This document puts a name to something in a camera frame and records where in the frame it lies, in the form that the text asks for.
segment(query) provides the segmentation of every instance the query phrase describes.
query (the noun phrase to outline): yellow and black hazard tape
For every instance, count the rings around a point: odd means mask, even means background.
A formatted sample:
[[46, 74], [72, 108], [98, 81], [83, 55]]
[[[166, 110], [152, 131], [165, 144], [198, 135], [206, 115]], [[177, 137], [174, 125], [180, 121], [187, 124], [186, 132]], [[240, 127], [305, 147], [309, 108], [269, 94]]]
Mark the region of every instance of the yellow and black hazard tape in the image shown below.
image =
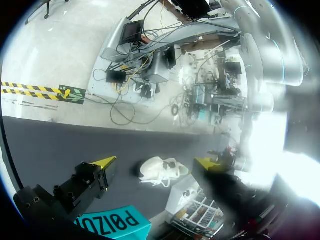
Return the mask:
[[2, 88], [2, 94], [16, 94], [16, 95], [24, 95], [34, 98], [40, 99], [48, 99], [55, 101], [62, 101], [73, 104], [84, 104], [86, 90], [81, 88], [76, 88], [72, 86], [60, 85], [59, 88], [51, 88], [44, 86], [32, 86], [32, 85], [24, 85], [12, 82], [1, 82], [1, 86], [9, 87]]
[[48, 99], [48, 100], [56, 100], [56, 101], [64, 101], [65, 98], [62, 96], [55, 96], [55, 95], [48, 95], [44, 93], [39, 92], [33, 92], [33, 91], [23, 91], [18, 89], [2, 89], [2, 94], [20, 94], [24, 96], [30, 96], [34, 98], [40, 98], [40, 99]]
[[1, 86], [11, 87], [11, 88], [19, 88], [19, 89], [27, 89], [27, 90], [32, 90], [32, 91], [56, 93], [56, 94], [62, 94], [62, 95], [65, 94], [60, 89], [51, 88], [51, 87], [44, 87], [44, 86], [31, 86], [31, 85], [24, 85], [24, 84], [12, 83], [12, 82], [1, 82]]

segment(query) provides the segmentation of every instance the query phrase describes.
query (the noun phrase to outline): screw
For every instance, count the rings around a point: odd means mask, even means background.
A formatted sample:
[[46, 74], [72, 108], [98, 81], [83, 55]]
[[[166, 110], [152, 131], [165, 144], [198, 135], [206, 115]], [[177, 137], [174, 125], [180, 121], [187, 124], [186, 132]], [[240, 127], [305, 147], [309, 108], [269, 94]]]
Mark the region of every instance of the screw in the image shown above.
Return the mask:
[[85, 184], [90, 184], [90, 180], [89, 180], [89, 179], [84, 178], [84, 179], [82, 179], [82, 181], [83, 181]]
[[36, 197], [33, 199], [33, 201], [34, 201], [34, 203], [37, 204], [37, 203], [40, 201], [40, 198], [36, 196]]

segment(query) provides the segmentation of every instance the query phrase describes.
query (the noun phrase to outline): cable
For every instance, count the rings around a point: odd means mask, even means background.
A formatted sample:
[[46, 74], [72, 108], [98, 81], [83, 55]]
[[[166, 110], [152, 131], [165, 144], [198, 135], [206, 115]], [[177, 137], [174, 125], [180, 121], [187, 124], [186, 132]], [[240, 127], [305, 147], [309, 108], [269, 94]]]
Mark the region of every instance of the cable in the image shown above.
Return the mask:
[[179, 56], [176, 60], [178, 60], [182, 55], [183, 55], [183, 54], [181, 53], [180, 56]]
[[97, 82], [99, 82], [99, 81], [103, 81], [103, 80], [107, 80], [107, 77], [102, 78], [102, 79], [99, 79], [99, 80], [98, 80], [98, 79], [96, 79], [96, 77], [95, 77], [95, 72], [96, 72], [97, 70], [100, 70], [100, 71], [103, 71], [104, 73], [106, 73], [106, 72], [105, 72], [105, 70], [100, 69], [100, 68], [97, 68], [97, 69], [95, 69], [95, 70], [93, 71], [93, 73], [92, 73], [93, 79], [94, 79], [95, 81], [97, 81]]
[[130, 75], [130, 77], [128, 78], [128, 81], [127, 81], [127, 85], [124, 87], [124, 88], [122, 88], [122, 89], [120, 89], [120, 91], [117, 91], [118, 93], [121, 93], [124, 89], [126, 89], [127, 87], [129, 88], [129, 82], [130, 82], [130, 80], [131, 80], [131, 78], [134, 76], [134, 75], [136, 75], [139, 71], [140, 71], [140, 69], [142, 69], [142, 67], [144, 66], [144, 65], [146, 65], [146, 63], [148, 62], [148, 60], [149, 60], [149, 58], [151, 57], [151, 55], [155, 52], [156, 50], [154, 50], [153, 52], [151, 52], [150, 54], [149, 54], [149, 56], [148, 56], [148, 58], [145, 60], [145, 62], [139, 67], [139, 69], [135, 72], [135, 73], [133, 73], [132, 75]]
[[[217, 49], [217, 48], [221, 47], [222, 45], [225, 45], [226, 43], [229, 43], [229, 42], [234, 41], [234, 40], [238, 40], [238, 38], [235, 38], [235, 39], [233, 39], [233, 40], [228, 40], [228, 41], [224, 42], [223, 44], [220, 44], [219, 46], [215, 47], [214, 49]], [[206, 64], [206, 62], [208, 62], [210, 59], [212, 59], [212, 58], [215, 57], [216, 55], [218, 55], [218, 54], [220, 54], [220, 53], [223, 53], [223, 52], [229, 50], [230, 48], [232, 48], [232, 47], [225, 48], [224, 50], [219, 51], [219, 52], [213, 54], [211, 57], [209, 57], [207, 60], [205, 60], [205, 61], [203, 62], [203, 64], [199, 67], [199, 70], [198, 70], [198, 72], [197, 72], [196, 75], [195, 75], [195, 82], [198, 83], [199, 72], [200, 72], [201, 68]]]
[[200, 19], [198, 19], [196, 22], [200, 22], [200, 23], [203, 23], [203, 24], [208, 24], [208, 25], [212, 25], [212, 26], [215, 26], [215, 27], [220, 27], [220, 28], [224, 28], [224, 29], [230, 29], [232, 31], [235, 31], [237, 33], [239, 33], [239, 30], [234, 28], [234, 27], [231, 27], [231, 26], [226, 26], [226, 25], [221, 25], [221, 24], [215, 24], [215, 23], [211, 23], [211, 22], [207, 22], [207, 21], [202, 21]]
[[163, 24], [162, 24], [162, 11], [164, 10], [164, 8], [165, 8], [165, 1], [163, 0], [162, 1], [162, 9], [161, 9], [161, 11], [160, 11], [160, 15], [161, 15], [161, 19], [160, 19], [160, 23], [161, 23], [161, 27], [163, 28], [164, 26], [163, 26]]
[[151, 40], [146, 36], [146, 32], [145, 32], [145, 22], [146, 22], [146, 18], [147, 18], [147, 16], [148, 16], [148, 14], [151, 12], [151, 10], [152, 10], [157, 4], [158, 4], [158, 1], [156, 1], [156, 3], [153, 4], [152, 7], [150, 7], [150, 9], [146, 12], [146, 14], [145, 14], [145, 16], [144, 16], [144, 18], [143, 18], [142, 32], [143, 32], [143, 34], [145, 35], [145, 37], [146, 37], [149, 41], [151, 41]]
[[147, 2], [141, 4], [140, 7], [138, 7], [133, 13], [130, 14], [130, 16], [128, 16], [127, 18], [129, 20], [132, 20], [135, 16], [139, 15], [139, 13], [145, 9], [147, 6], [149, 6], [150, 4], [152, 4], [155, 0], [148, 0]]

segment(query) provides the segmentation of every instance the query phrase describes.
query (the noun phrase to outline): blue part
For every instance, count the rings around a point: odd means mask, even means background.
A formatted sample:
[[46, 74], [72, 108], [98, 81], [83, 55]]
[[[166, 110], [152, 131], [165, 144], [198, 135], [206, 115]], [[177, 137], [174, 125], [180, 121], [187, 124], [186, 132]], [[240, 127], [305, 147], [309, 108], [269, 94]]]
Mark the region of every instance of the blue part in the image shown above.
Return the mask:
[[92, 233], [123, 240], [145, 240], [152, 226], [133, 206], [86, 213], [74, 221], [74, 224], [78, 225], [78, 223], [83, 229]]
[[205, 120], [206, 119], [206, 111], [204, 111], [203, 109], [201, 109], [199, 111], [199, 115], [198, 115], [198, 120]]

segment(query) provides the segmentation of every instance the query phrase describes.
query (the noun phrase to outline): electronic equipment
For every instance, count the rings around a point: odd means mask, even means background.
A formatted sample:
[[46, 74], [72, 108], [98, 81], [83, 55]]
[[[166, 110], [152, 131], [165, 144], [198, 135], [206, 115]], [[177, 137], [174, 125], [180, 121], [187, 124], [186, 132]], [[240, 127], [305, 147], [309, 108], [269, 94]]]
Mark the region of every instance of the electronic equipment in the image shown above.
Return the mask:
[[128, 53], [131, 51], [132, 44], [120, 44], [124, 26], [128, 23], [131, 23], [131, 21], [127, 18], [123, 18], [117, 25], [115, 25], [103, 45], [104, 50], [100, 54], [101, 59], [119, 63], [128, 58]]
[[150, 99], [152, 97], [152, 89], [149, 84], [143, 85], [143, 87], [141, 88], [140, 96], [146, 99]]
[[168, 58], [163, 50], [158, 50], [153, 54], [151, 66], [142, 73], [142, 78], [149, 83], [160, 84], [168, 82], [169, 77]]
[[242, 74], [240, 62], [228, 61], [224, 64], [225, 71], [234, 75]]
[[193, 87], [192, 102], [194, 105], [204, 105], [206, 103], [206, 86], [204, 84]]
[[123, 84], [126, 81], [126, 72], [125, 71], [106, 71], [106, 82], [113, 84]]
[[175, 45], [171, 44], [168, 50], [165, 52], [165, 56], [168, 61], [168, 69], [172, 69], [176, 64], [176, 51]]
[[119, 44], [136, 43], [141, 41], [142, 29], [144, 27], [144, 21], [134, 21], [127, 23], [123, 26], [121, 40]]
[[182, 9], [182, 13], [192, 19], [200, 19], [208, 16], [211, 11], [205, 0], [172, 0], [172, 3]]

